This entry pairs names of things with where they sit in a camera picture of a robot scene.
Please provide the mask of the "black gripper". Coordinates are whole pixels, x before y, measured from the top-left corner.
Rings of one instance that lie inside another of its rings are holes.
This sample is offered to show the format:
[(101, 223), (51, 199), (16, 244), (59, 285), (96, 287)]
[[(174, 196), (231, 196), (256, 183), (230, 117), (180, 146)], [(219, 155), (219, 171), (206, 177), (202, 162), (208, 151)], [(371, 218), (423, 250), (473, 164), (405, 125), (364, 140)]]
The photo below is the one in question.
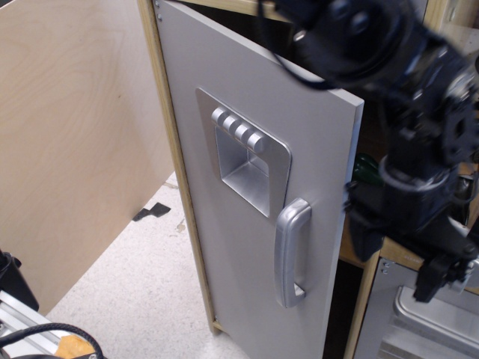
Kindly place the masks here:
[(449, 216), (458, 174), (448, 168), (422, 187), (347, 183), (345, 210), (356, 256), (367, 262), (388, 237), (423, 258), (413, 295), (418, 302), (429, 303), (446, 284), (467, 277), (468, 264), (478, 257), (478, 245)]

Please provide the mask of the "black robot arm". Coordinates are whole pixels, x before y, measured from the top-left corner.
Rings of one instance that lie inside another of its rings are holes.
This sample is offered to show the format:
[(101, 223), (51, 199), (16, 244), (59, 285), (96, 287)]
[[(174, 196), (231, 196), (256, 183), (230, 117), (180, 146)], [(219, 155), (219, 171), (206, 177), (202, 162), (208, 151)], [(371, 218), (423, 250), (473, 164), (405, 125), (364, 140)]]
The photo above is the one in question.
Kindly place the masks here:
[(410, 1), (277, 1), (297, 28), (296, 42), (315, 90), (360, 89), (382, 107), (388, 152), (381, 185), (347, 184), (353, 246), (369, 259), (388, 237), (418, 255), (415, 299), (465, 283), (478, 241), (450, 221), (459, 169), (478, 151), (475, 94), (467, 59), (423, 25)]

